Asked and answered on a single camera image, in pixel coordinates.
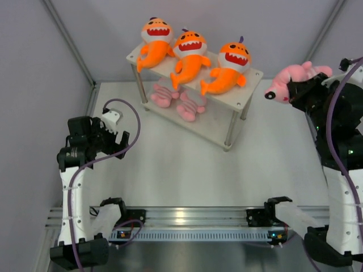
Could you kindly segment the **pink frog plush front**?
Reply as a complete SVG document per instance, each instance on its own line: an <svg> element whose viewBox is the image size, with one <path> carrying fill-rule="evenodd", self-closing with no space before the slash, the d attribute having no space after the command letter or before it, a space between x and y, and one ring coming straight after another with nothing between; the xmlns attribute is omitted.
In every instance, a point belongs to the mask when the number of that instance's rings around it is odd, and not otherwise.
<svg viewBox="0 0 363 272"><path fill-rule="evenodd" d="M264 92L264 97L267 100L288 104L290 99L288 83L304 82L319 73L324 73L328 77L333 75L333 71L329 66L314 66L311 61L306 61L303 64L289 65L273 78L270 87Z"/></svg>

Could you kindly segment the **pink striped plush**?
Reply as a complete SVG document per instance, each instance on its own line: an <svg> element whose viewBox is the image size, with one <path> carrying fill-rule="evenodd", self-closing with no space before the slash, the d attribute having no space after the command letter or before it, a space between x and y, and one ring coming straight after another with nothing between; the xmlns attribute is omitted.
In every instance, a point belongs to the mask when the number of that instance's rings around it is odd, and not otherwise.
<svg viewBox="0 0 363 272"><path fill-rule="evenodd" d="M184 121L193 122L197 114L205 112L207 99L195 91L183 91L180 95L180 100L181 103L176 107L176 110Z"/></svg>

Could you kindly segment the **large orange shark plush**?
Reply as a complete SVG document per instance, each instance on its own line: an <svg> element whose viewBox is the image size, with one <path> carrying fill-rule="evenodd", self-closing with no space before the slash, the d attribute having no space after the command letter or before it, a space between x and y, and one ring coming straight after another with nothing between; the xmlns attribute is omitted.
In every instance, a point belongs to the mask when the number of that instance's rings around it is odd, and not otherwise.
<svg viewBox="0 0 363 272"><path fill-rule="evenodd" d="M244 73L250 68L251 54L243 42L244 37L241 36L238 42L229 42L221 47L217 57L218 66L209 73L214 81L207 83L200 80L202 95L221 95L236 85L246 85Z"/></svg>

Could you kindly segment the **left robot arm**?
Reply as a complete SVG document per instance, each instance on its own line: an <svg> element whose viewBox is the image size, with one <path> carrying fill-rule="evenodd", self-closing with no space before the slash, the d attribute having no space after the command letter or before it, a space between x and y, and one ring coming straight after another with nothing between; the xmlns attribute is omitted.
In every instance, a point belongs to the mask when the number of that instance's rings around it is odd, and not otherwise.
<svg viewBox="0 0 363 272"><path fill-rule="evenodd" d="M57 245L49 251L50 259L65 270L83 271L105 265L113 226L123 226L128 220L121 198L103 200L92 219L86 181L97 154L124 158L123 149L129 146L130 134L124 131L121 141L116 141L116 126L121 118L120 113L110 111L101 117L81 116L67 122L69 135L57 154L63 191L62 225Z"/></svg>

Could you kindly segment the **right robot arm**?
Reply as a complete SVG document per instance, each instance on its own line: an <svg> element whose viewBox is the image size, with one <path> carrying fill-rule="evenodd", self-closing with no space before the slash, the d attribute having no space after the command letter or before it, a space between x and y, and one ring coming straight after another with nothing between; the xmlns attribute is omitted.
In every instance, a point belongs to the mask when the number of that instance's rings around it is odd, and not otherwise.
<svg viewBox="0 0 363 272"><path fill-rule="evenodd" d="M288 197L264 204L269 224L291 227L309 256L333 267L362 261L362 70L305 79L289 79L284 90L272 86L268 100L305 113L314 129L314 144L328 189L329 222L319 223Z"/></svg>

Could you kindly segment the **white two-tier shelf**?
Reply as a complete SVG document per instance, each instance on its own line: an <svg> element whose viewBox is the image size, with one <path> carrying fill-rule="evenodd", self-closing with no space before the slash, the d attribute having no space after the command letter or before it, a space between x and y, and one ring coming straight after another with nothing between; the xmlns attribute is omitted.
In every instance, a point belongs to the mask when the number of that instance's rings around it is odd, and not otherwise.
<svg viewBox="0 0 363 272"><path fill-rule="evenodd" d="M207 94L205 113L198 115L193 122L182 120L176 111L179 101L173 101L168 108L160 108L151 101L151 91L145 91L140 73L136 68L136 60L143 43L137 45L126 57L130 63L140 93L142 105L179 126L229 150L240 133L251 105L255 89L260 83L263 72L250 68L245 72L247 84L245 87L234 87L222 95Z"/></svg>

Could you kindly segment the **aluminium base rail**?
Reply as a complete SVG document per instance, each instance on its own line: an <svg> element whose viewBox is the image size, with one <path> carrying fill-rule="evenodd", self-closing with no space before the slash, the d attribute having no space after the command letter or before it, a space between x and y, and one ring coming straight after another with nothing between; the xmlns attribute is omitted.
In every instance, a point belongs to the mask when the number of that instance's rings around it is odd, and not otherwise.
<svg viewBox="0 0 363 272"><path fill-rule="evenodd" d="M321 224L329 223L327 206L300 206L301 210ZM262 207L131 207L146 211L146 228L178 227L247 227L247 211ZM46 219L46 228L60 228L62 208L51 208Z"/></svg>

